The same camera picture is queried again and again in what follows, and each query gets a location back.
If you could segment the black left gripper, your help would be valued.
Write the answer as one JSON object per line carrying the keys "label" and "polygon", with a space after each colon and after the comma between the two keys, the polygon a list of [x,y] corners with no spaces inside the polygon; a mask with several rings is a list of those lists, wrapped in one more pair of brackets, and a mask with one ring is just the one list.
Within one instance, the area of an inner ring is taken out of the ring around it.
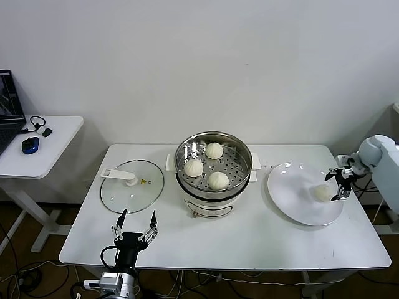
{"label": "black left gripper", "polygon": [[156,210],[153,211],[150,227],[143,234],[134,232],[122,233],[126,215],[127,209],[124,209],[116,224],[111,226],[117,248],[116,263],[113,269],[118,273],[136,274],[135,264],[138,254],[145,250],[148,247],[147,243],[151,243],[158,235]]}

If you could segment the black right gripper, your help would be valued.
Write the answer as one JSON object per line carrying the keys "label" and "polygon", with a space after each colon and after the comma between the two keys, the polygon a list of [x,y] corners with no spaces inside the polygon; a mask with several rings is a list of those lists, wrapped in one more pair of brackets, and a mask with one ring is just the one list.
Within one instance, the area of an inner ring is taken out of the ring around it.
{"label": "black right gripper", "polygon": [[355,179],[355,174],[352,168],[330,168],[325,175],[324,181],[328,181],[337,177],[337,184],[339,186],[336,195],[331,198],[331,201],[346,200],[352,188],[352,182]]}

